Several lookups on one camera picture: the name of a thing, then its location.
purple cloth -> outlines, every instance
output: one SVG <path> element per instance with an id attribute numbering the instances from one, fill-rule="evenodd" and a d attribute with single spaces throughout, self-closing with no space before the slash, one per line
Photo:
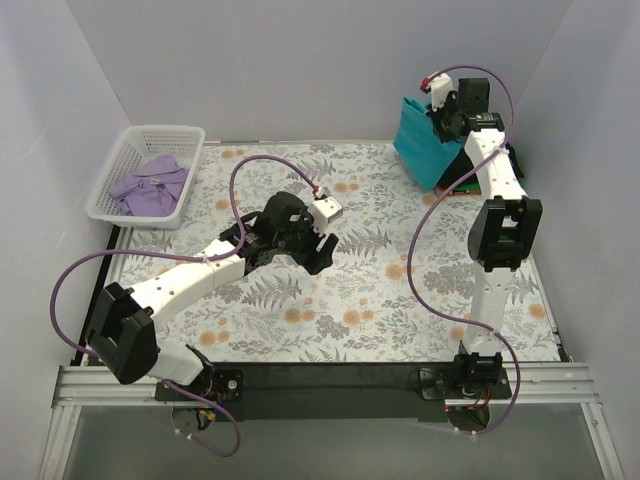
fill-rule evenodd
<path id="1" fill-rule="evenodd" d="M 137 172 L 118 180 L 109 193 L 120 213 L 136 217 L 166 217 L 176 209 L 188 168 L 178 166 L 173 155 L 160 155 Z"/>

purple cable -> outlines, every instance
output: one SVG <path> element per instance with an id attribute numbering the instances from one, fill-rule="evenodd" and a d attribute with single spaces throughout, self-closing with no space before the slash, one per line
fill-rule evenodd
<path id="1" fill-rule="evenodd" d="M 97 257 L 104 257 L 107 255 L 140 255 L 140 256 L 145 256 L 145 257 L 153 257 L 153 258 L 165 258 L 168 260 L 182 260 L 184 262 L 193 262 L 193 263 L 198 263 L 198 262 L 216 262 L 218 260 L 223 260 L 225 258 L 229 258 L 233 255 L 235 255 L 236 253 L 238 253 L 240 251 L 240 249 L 242 248 L 242 245 L 244 244 L 245 241 L 245 237 L 246 237 L 246 231 L 244 229 L 244 225 L 242 224 L 242 221 L 240 220 L 240 214 L 238 213 L 238 205 L 236 204 L 236 198 L 235 195 L 233 193 L 233 187 L 235 186 L 235 181 L 236 181 L 236 175 L 238 174 L 238 170 L 240 170 L 240 168 L 248 162 L 251 162 L 253 160 L 273 160 L 275 162 L 279 162 L 282 163 L 290 168 L 292 168 L 293 170 L 296 171 L 296 173 L 298 173 L 298 175 L 300 175 L 300 177 L 302 177 L 302 179 L 307 182 L 309 184 L 309 186 L 311 186 L 312 189 L 316 189 L 317 186 L 315 183 L 313 183 L 313 180 L 311 180 L 306 173 L 304 173 L 300 168 L 298 168 L 296 165 L 294 165 L 293 163 L 289 162 L 288 160 L 285 160 L 284 158 L 280 158 L 280 157 L 276 157 L 274 155 L 252 155 L 250 157 L 245 158 L 244 160 L 238 162 L 238 164 L 235 166 L 235 168 L 233 169 L 233 171 L 231 172 L 231 178 L 229 179 L 229 196 L 231 198 L 231 209 L 233 210 L 233 216 L 236 219 L 236 223 L 238 224 L 238 228 L 240 229 L 240 241 L 238 242 L 238 245 L 231 250 L 230 252 L 227 252 L 223 255 L 214 255 L 212 257 L 209 258 L 203 258 L 203 257 L 190 257 L 190 256 L 184 256 L 184 255 L 172 255 L 169 253 L 159 253 L 159 252 L 147 252 L 144 250 L 127 250 L 127 249 L 112 249 L 112 250 L 102 250 L 100 252 L 94 252 L 94 253 L 90 253 L 88 255 L 85 255 L 84 257 L 80 258 L 79 260 L 76 260 L 75 262 L 73 262 L 71 265 L 69 265 L 67 267 L 67 269 L 62 272 L 62 275 L 60 275 L 60 277 L 58 278 L 58 280 L 56 281 L 55 285 L 53 286 L 53 290 L 51 292 L 51 299 L 49 301 L 49 316 L 51 317 L 51 325 L 53 326 L 53 329 L 55 330 L 55 332 L 58 334 L 58 336 L 69 346 L 75 348 L 76 350 L 79 350 L 87 355 L 90 355 L 92 357 L 98 357 L 98 354 L 94 351 L 89 350 L 86 347 L 83 347 L 82 345 L 77 344 L 76 342 L 74 342 L 73 340 L 71 340 L 69 337 L 67 337 L 65 335 L 65 333 L 62 331 L 62 329 L 60 328 L 60 324 L 58 323 L 58 318 L 56 316 L 56 301 L 58 299 L 58 293 L 60 292 L 60 287 L 62 286 L 62 283 L 64 282 L 64 280 L 69 276 L 69 274 L 71 272 L 73 272 L 76 268 L 78 268 L 80 265 L 82 265 L 83 263 L 88 262 L 89 260 L 92 260 L 94 258 Z M 193 438 L 196 442 L 200 443 L 201 445 L 204 445 L 205 447 L 207 447 L 209 450 L 211 450 L 212 452 L 220 455 L 221 457 L 230 457 L 231 455 L 235 454 L 238 449 L 240 448 L 240 428 L 238 427 L 238 423 L 236 422 L 236 420 L 233 418 L 233 416 L 224 408 L 222 408 L 220 405 L 211 402 L 203 397 L 200 397 L 198 395 L 195 395 L 193 393 L 187 392 L 186 390 L 178 387 L 177 385 L 175 385 L 173 382 L 169 381 L 169 380 L 164 380 L 165 385 L 167 385 L 169 388 L 171 388 L 172 390 L 175 390 L 176 392 L 181 393 L 182 395 L 185 395 L 193 400 L 196 400 L 198 402 L 202 402 L 205 403 L 207 405 L 211 405 L 213 407 L 215 407 L 217 410 L 219 410 L 220 412 L 222 412 L 222 414 L 227 417 L 229 419 L 229 421 L 233 424 L 233 428 L 236 431 L 236 445 L 235 447 L 229 451 L 229 452 L 224 452 L 222 450 L 219 450 L 218 448 L 214 447 L 213 445 L 211 445 L 209 442 L 207 442 L 205 439 L 198 437 L 197 435 L 193 435 L 190 434 L 189 432 L 184 432 L 182 430 L 180 430 L 181 433 L 183 433 L 184 435 L 191 435 L 191 438 Z"/>
<path id="2" fill-rule="evenodd" d="M 242 440 L 242 432 L 240 431 L 240 425 L 238 425 L 238 422 L 236 421 L 235 418 L 233 418 L 233 415 L 231 415 L 226 408 L 218 405 L 215 402 L 212 402 L 211 400 L 207 400 L 205 398 L 202 398 L 194 393 L 188 392 L 187 390 L 185 390 L 184 388 L 180 388 L 178 385 L 176 385 L 175 383 L 169 381 L 169 380 L 163 380 L 163 383 L 169 387 L 171 390 L 178 392 L 181 395 L 184 395 L 185 397 L 189 397 L 192 400 L 195 400 L 197 402 L 203 402 L 206 403 L 207 405 L 209 405 L 210 407 L 215 408 L 217 411 L 221 412 L 225 417 L 227 417 L 229 419 L 229 421 L 231 422 L 231 425 L 233 425 L 233 429 L 236 431 L 236 444 L 234 445 L 234 447 L 229 450 L 228 452 L 225 452 L 224 450 L 220 450 L 218 447 L 212 445 L 211 443 L 209 443 L 207 440 L 205 440 L 202 437 L 199 437 L 198 435 L 194 435 L 193 433 L 187 431 L 187 430 L 180 430 L 180 433 L 182 433 L 184 436 L 186 436 L 187 438 L 191 438 L 192 440 L 198 442 L 200 445 L 208 448 L 209 450 L 211 450 L 213 453 L 221 456 L 221 457 L 231 457 L 233 455 L 235 455 L 235 453 L 238 451 L 238 449 L 240 448 L 240 442 Z"/>
<path id="3" fill-rule="evenodd" d="M 509 402 L 509 405 L 507 405 L 507 408 L 505 409 L 504 413 L 498 418 L 498 420 L 496 420 L 491 426 L 485 428 L 484 430 L 480 430 L 479 432 L 476 432 L 476 434 L 480 435 L 480 434 L 489 433 L 489 432 L 495 430 L 496 428 L 498 428 L 498 426 L 502 422 L 504 422 L 506 420 L 506 418 L 509 416 L 509 414 L 511 413 L 511 410 L 513 409 L 513 406 L 516 403 L 516 400 L 518 399 L 518 394 L 520 393 L 521 374 L 520 374 L 520 364 L 518 363 L 518 359 L 516 357 L 516 352 L 513 350 L 513 348 L 511 347 L 511 345 L 507 341 L 507 339 L 504 338 L 504 336 L 502 336 L 502 334 L 500 332 L 495 331 L 493 329 L 493 327 L 491 327 L 490 325 L 487 325 L 486 323 L 482 323 L 482 322 L 476 322 L 474 320 L 467 320 L 465 318 L 454 317 L 453 315 L 449 315 L 447 313 L 440 312 L 440 311 L 436 310 L 435 308 L 433 308 L 431 305 L 429 305 L 424 300 L 424 298 L 422 298 L 422 296 L 420 296 L 420 294 L 418 293 L 418 290 L 417 290 L 417 288 L 416 288 L 416 286 L 415 286 L 415 284 L 413 282 L 413 274 L 411 273 L 411 264 L 413 263 L 413 252 L 416 249 L 416 244 L 418 242 L 418 237 L 420 236 L 420 233 L 422 232 L 422 228 L 424 227 L 425 223 L 427 223 L 427 220 L 429 219 L 429 217 L 431 216 L 433 211 L 453 191 L 453 189 L 455 189 L 458 185 L 460 185 L 462 182 L 464 182 L 467 178 L 469 178 L 472 175 L 474 175 L 478 170 L 480 170 L 487 163 L 489 163 L 491 160 L 493 160 L 496 157 L 496 155 L 498 155 L 498 153 L 500 153 L 500 150 L 507 144 L 507 141 L 511 137 L 511 134 L 513 132 L 513 127 L 514 127 L 515 122 L 516 122 L 515 106 L 513 104 L 513 98 L 511 96 L 511 92 L 509 91 L 509 88 L 507 87 L 506 83 L 500 78 L 500 76 L 498 76 L 497 73 L 489 70 L 488 68 L 479 67 L 479 66 L 476 66 L 476 65 L 454 65 L 453 67 L 449 67 L 449 68 L 446 68 L 444 70 L 440 70 L 439 72 L 434 73 L 433 75 L 431 75 L 429 77 L 429 81 L 433 80 L 438 75 L 442 75 L 443 73 L 447 73 L 447 72 L 450 72 L 452 70 L 458 70 L 458 69 L 461 69 L 461 68 L 470 68 L 470 69 L 473 69 L 473 70 L 480 70 L 482 72 L 488 73 L 493 78 L 495 78 L 500 85 L 502 85 L 502 88 L 504 88 L 504 91 L 507 94 L 507 98 L 509 99 L 509 106 L 511 107 L 511 128 L 505 134 L 504 141 L 487 158 L 485 158 L 482 162 L 480 162 L 470 172 L 464 174 L 458 180 L 453 182 L 453 184 L 451 186 L 449 186 L 444 192 L 442 192 L 440 194 L 440 196 L 438 196 L 436 201 L 427 210 L 427 213 L 424 214 L 424 217 L 422 217 L 422 220 L 420 220 L 420 223 L 418 223 L 418 228 L 416 229 L 415 233 L 413 234 L 413 238 L 411 239 L 411 243 L 409 244 L 409 252 L 408 252 L 408 258 L 407 258 L 407 280 L 409 282 L 409 288 L 411 289 L 411 292 L 413 293 L 413 295 L 416 297 L 416 300 L 418 300 L 418 302 L 424 308 L 426 308 L 429 312 L 431 312 L 432 314 L 437 315 L 439 317 L 442 317 L 442 318 L 444 318 L 446 320 L 451 320 L 453 322 L 458 322 L 458 323 L 464 323 L 466 325 L 474 325 L 476 327 L 480 327 L 480 328 L 484 328 L 485 330 L 489 330 L 490 332 L 492 332 L 498 338 L 498 340 L 500 340 L 504 344 L 505 347 L 507 347 L 507 350 L 509 350 L 509 353 L 511 354 L 511 357 L 513 358 L 513 364 L 514 364 L 514 367 L 515 367 L 515 370 L 516 370 L 516 386 L 515 386 L 515 389 L 513 391 L 513 395 L 511 396 L 511 401 Z"/>

